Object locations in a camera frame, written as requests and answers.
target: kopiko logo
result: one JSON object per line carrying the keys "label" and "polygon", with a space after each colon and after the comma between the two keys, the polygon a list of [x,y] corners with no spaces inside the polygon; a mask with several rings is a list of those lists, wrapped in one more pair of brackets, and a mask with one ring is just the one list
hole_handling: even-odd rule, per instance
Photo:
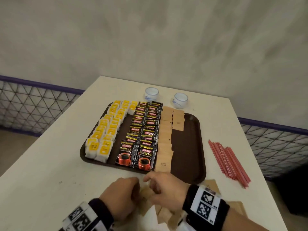
{"label": "kopiko logo", "polygon": [[145,151],[147,153],[151,153],[152,152],[151,150],[148,150],[148,149],[143,149],[142,151]]}

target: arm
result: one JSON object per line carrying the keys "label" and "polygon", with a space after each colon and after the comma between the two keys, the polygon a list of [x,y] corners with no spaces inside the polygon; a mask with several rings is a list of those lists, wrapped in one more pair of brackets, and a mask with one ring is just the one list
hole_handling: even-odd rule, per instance
{"label": "arm", "polygon": [[125,219],[136,207],[139,179],[119,178],[99,198],[80,204],[62,222],[65,231],[107,231],[113,221]]}
{"label": "arm", "polygon": [[171,211],[187,212],[186,224],[197,231],[267,231],[267,229],[240,215],[220,198],[214,191],[197,185],[188,185],[170,173],[150,172],[144,181],[150,182],[150,188],[156,193],[151,198],[153,204]]}

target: brown serving tray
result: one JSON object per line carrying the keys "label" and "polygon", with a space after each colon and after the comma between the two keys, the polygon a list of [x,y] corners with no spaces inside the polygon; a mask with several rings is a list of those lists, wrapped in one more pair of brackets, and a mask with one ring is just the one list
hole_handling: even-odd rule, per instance
{"label": "brown serving tray", "polygon": [[[128,171],[146,174],[147,171],[140,169],[133,169],[130,167],[115,164],[116,158],[119,153],[121,140],[125,139],[126,133],[129,130],[133,116],[127,114],[115,138],[109,159],[106,163],[96,161],[94,159],[86,158],[85,156],[85,143],[80,149],[80,157],[83,161],[93,164],[100,164],[104,166],[124,169]],[[203,145],[200,131],[200,123],[198,118],[189,113],[185,113],[184,131],[172,130],[172,150],[174,151],[171,161],[171,173],[177,178],[189,184],[201,183],[206,177],[206,168],[204,162]]]}

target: blue and white cup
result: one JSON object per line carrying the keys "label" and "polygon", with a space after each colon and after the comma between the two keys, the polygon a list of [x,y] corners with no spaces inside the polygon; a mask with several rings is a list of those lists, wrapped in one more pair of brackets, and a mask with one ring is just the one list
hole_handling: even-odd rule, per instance
{"label": "blue and white cup", "polygon": [[157,88],[148,87],[147,89],[145,89],[144,98],[147,101],[156,101],[158,93],[159,93],[159,91],[158,91]]}
{"label": "blue and white cup", "polygon": [[175,93],[172,103],[175,108],[183,109],[186,106],[187,101],[188,101],[188,96],[184,93],[178,92]]}

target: blue rim of cup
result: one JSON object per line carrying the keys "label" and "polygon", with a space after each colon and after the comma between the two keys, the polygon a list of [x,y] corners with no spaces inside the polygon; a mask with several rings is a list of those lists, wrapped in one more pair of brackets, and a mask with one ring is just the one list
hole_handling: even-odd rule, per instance
{"label": "blue rim of cup", "polygon": [[[183,94],[187,97],[187,99],[186,100],[179,100],[178,98],[175,97],[176,94]],[[188,101],[188,96],[185,93],[182,93],[182,92],[175,93],[174,98],[177,99],[178,101],[182,101],[182,102]]]}
{"label": "blue rim of cup", "polygon": [[149,88],[154,88],[154,89],[157,90],[157,94],[154,94],[154,95],[158,95],[158,94],[159,94],[159,90],[158,90],[157,88],[155,88],[155,87],[147,87],[147,88],[145,89],[145,93],[146,93],[146,94],[152,95],[152,94],[147,93],[147,89],[149,89]]}

